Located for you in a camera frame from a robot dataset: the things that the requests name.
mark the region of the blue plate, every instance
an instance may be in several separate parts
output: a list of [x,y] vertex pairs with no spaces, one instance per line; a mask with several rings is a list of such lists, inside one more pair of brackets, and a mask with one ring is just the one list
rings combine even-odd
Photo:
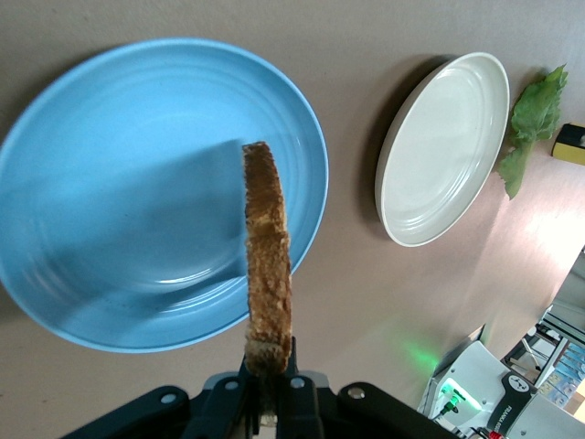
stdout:
[[173,38],[105,52],[22,114],[0,152],[0,278],[39,324],[117,352],[179,348],[248,315],[241,147],[282,180],[292,268],[327,191],[319,123],[265,60]]

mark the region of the toast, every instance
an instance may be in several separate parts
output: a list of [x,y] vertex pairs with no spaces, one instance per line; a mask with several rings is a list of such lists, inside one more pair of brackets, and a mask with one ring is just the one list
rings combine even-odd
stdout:
[[290,238],[281,181],[263,142],[245,145],[246,251],[250,323],[246,367],[269,378],[286,370],[291,354]]

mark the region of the white machine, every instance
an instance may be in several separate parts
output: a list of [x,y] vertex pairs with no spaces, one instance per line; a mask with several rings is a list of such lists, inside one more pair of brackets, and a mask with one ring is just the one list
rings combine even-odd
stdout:
[[480,341],[431,378],[419,412],[460,437],[483,427],[492,437],[509,439],[585,438],[584,423],[540,395]]

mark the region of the plate rim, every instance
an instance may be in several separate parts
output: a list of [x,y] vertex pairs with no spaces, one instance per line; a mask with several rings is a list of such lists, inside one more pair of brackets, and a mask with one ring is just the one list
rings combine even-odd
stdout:
[[[82,60],[75,66],[70,69],[65,70],[62,72],[57,78],[55,78],[52,82],[44,87],[44,89],[38,93],[32,100],[27,104],[25,109],[18,115],[18,117],[14,120],[11,127],[8,130],[4,140],[0,144],[0,177],[3,174],[4,166],[7,166],[10,162],[10,155],[12,150],[17,146],[17,139],[23,133],[29,124],[32,122],[32,119],[37,115],[37,112],[46,107],[47,103],[54,98],[55,96],[59,96],[63,90],[65,90],[73,80],[83,77],[87,73],[91,72],[93,69],[103,65],[105,62],[110,62],[113,59],[123,59],[125,56],[135,53],[137,51],[148,50],[150,48],[165,48],[165,47],[176,47],[176,46],[186,46],[186,47],[195,47],[195,48],[211,48],[220,51],[226,51],[236,56],[242,57],[243,59],[248,59],[253,63],[261,66],[262,68],[269,70],[272,74],[274,74],[278,79],[285,85],[299,100],[299,103],[302,104],[304,109],[306,110],[306,115],[310,116],[312,121],[312,131],[318,136],[318,144],[319,148],[319,155],[322,156],[323,159],[323,166],[324,172],[321,176],[320,187],[323,190],[323,196],[319,199],[319,209],[315,210],[315,218],[316,222],[314,224],[314,229],[309,234],[307,233],[307,242],[304,246],[302,252],[300,252],[298,260],[293,262],[291,272],[294,273],[296,269],[300,266],[303,262],[306,254],[309,252],[311,247],[314,244],[314,239],[316,237],[317,232],[319,231],[321,224],[323,222],[324,210],[326,207],[326,201],[329,192],[329,157],[327,153],[326,141],[324,139],[323,127],[319,123],[319,120],[316,116],[315,110],[312,105],[308,102],[307,98],[301,92],[299,87],[288,77],[286,76],[280,69],[278,69],[275,65],[270,63],[268,60],[256,55],[255,53],[215,39],[210,38],[203,38],[203,37],[157,37],[145,40],[138,40],[130,43],[121,44],[120,46],[114,48],[106,48],[103,52],[98,53],[96,55],[90,56],[87,59]],[[228,323],[219,325],[215,330],[207,332],[203,335],[199,335],[197,337],[192,337],[189,339],[184,339],[180,342],[176,342],[173,344],[162,344],[158,343],[155,346],[151,347],[129,347],[127,345],[110,345],[108,343],[99,343],[94,340],[89,340],[87,338],[81,337],[80,335],[72,334],[71,332],[64,330],[62,327],[51,325],[50,320],[46,321],[47,319],[43,319],[42,316],[38,316],[37,312],[34,309],[31,309],[30,306],[27,305],[27,300],[21,300],[21,297],[18,292],[13,291],[14,288],[11,287],[13,283],[10,279],[13,275],[9,275],[9,270],[2,262],[3,258],[0,258],[0,283],[4,286],[6,293],[18,304],[21,310],[23,310],[28,317],[34,320],[37,324],[44,327],[50,333],[56,334],[59,337],[62,337],[70,342],[73,342],[77,345],[86,347],[86,348],[94,348],[101,351],[108,351],[108,352],[120,352],[120,353],[148,353],[148,352],[160,352],[160,351],[167,351],[170,349],[175,348],[182,348],[185,346],[190,346],[195,343],[201,342],[208,338],[214,337],[222,332],[227,331],[231,327],[234,327],[239,322],[248,318],[249,311],[246,312],[235,318],[230,320]]]
[[[386,203],[384,201],[383,194],[385,193],[385,188],[386,188],[386,181],[387,181],[387,177],[388,177],[387,168],[388,168],[388,163],[389,163],[391,155],[392,155],[392,145],[393,145],[394,141],[396,140],[396,138],[399,136],[400,131],[402,130],[402,127],[403,127],[404,123],[406,122],[406,119],[409,117],[411,111],[413,110],[415,104],[417,103],[417,101],[419,100],[421,95],[424,93],[424,91],[427,89],[427,87],[433,81],[438,79],[443,74],[443,72],[445,72],[446,70],[452,69],[455,65],[457,65],[457,64],[459,64],[462,61],[465,61],[467,59],[488,59],[490,62],[493,63],[493,65],[495,65],[497,67],[497,69],[502,74],[502,79],[503,79],[502,83],[504,85],[504,88],[501,91],[505,92],[504,93],[504,96],[505,96],[505,117],[504,117],[502,132],[498,136],[499,145],[495,149],[496,154],[494,154],[493,160],[490,160],[490,162],[491,162],[490,168],[489,168],[490,171],[487,172],[485,174],[485,176],[483,177],[481,184],[479,185],[479,188],[477,189],[477,191],[475,192],[473,197],[471,199],[469,199],[469,201],[466,203],[466,206],[464,207],[464,209],[454,218],[454,220],[450,224],[447,225],[447,227],[445,227],[442,231],[440,231],[439,233],[435,234],[434,236],[431,236],[430,238],[428,238],[427,240],[424,240],[424,241],[417,241],[417,242],[403,241],[399,236],[397,236],[395,231],[389,226],[386,211],[384,209]],[[377,170],[376,170],[375,198],[376,198],[378,217],[379,217],[380,221],[382,222],[382,224],[384,225],[386,233],[394,242],[396,242],[399,245],[402,245],[404,247],[420,247],[420,246],[425,245],[429,242],[435,241],[436,239],[440,238],[441,235],[446,233],[451,227],[453,227],[457,223],[457,221],[459,221],[459,219],[465,214],[465,212],[471,207],[471,205],[473,204],[473,202],[475,201],[475,199],[477,198],[477,196],[481,192],[482,188],[484,187],[485,182],[487,181],[488,177],[490,176],[490,174],[492,172],[492,169],[494,168],[494,164],[495,164],[495,161],[496,161],[497,156],[498,156],[497,151],[499,151],[499,149],[501,148],[502,141],[504,140],[505,129],[507,127],[507,119],[508,119],[508,114],[509,114],[509,105],[510,105],[510,86],[509,86],[509,79],[507,77],[507,73],[505,71],[504,65],[497,57],[495,57],[494,55],[492,55],[491,53],[488,53],[488,52],[483,52],[483,51],[470,52],[470,53],[467,53],[465,55],[461,55],[461,56],[456,57],[454,59],[448,60],[448,61],[442,63],[436,69],[432,70],[421,82],[419,82],[419,84],[417,84],[417,86],[412,90],[412,92],[409,94],[407,99],[401,104],[396,116],[394,117],[392,123],[390,124],[390,127],[388,128],[388,132],[386,134],[386,137],[385,137],[384,142],[382,144],[382,148],[380,150],[380,155],[378,158],[378,164],[377,164]]]

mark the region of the beige table surface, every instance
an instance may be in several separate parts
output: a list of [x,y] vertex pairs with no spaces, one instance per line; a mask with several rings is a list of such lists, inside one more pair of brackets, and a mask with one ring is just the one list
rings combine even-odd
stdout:
[[[579,0],[3,0],[0,134],[50,80],[122,43],[209,37],[266,58],[313,105],[330,161],[323,223],[293,277],[300,366],[334,390],[368,380],[417,406],[460,339],[486,324],[499,358],[549,305],[585,243],[585,167],[543,143],[513,202],[492,174],[450,231],[407,249],[385,235],[373,199],[385,132],[441,59],[472,51],[502,61],[513,98],[567,63],[562,121],[585,123],[584,24]],[[162,384],[195,395],[239,365],[244,329],[166,353],[103,353],[48,333],[2,291],[0,437],[57,437]]]

